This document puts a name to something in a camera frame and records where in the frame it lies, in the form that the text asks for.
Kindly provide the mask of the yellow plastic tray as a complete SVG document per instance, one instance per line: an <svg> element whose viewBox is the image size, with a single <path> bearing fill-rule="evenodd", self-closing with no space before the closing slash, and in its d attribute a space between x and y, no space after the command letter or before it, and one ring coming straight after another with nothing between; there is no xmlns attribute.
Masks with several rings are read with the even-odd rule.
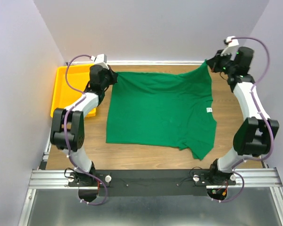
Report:
<svg viewBox="0 0 283 226"><path fill-rule="evenodd" d="M93 64L70 66L67 79L71 86L83 91L90 80L89 72ZM81 97L81 93L71 89L65 80L67 66L57 68L50 116L56 108L65 108Z"/></svg>

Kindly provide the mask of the green t-shirt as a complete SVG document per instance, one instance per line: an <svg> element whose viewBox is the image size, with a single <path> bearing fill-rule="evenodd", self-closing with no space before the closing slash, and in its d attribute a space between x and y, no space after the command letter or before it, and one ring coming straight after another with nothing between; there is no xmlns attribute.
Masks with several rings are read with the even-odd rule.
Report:
<svg viewBox="0 0 283 226"><path fill-rule="evenodd" d="M206 63L181 74L119 72L112 87L106 142L190 149L202 160L215 142L212 103Z"/></svg>

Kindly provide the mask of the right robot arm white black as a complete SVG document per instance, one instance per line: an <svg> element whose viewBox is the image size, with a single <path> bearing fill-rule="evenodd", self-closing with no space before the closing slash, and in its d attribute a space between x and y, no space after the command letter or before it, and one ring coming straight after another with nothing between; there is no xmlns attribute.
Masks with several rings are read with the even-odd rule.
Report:
<svg viewBox="0 0 283 226"><path fill-rule="evenodd" d="M272 120L264 110L255 81L248 73L253 55L252 49L240 47L235 58L231 59L231 53L225 48L206 61L213 72L228 76L227 83L243 115L243 123L234 135L232 148L210 165L207 179L213 185L230 180L234 169L245 161L267 159L274 148L279 122Z"/></svg>

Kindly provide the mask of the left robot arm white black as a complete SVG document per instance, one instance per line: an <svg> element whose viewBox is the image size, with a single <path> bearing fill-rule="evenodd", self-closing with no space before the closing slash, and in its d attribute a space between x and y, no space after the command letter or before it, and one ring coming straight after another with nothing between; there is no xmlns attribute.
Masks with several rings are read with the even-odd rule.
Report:
<svg viewBox="0 0 283 226"><path fill-rule="evenodd" d="M98 107L107 89L117 83L118 74L109 65L94 64L90 67L90 80L82 96L67 108L54 110L50 132L50 142L62 150L73 165L75 178L90 186L95 181L104 184L95 173L95 167L85 152L84 119Z"/></svg>

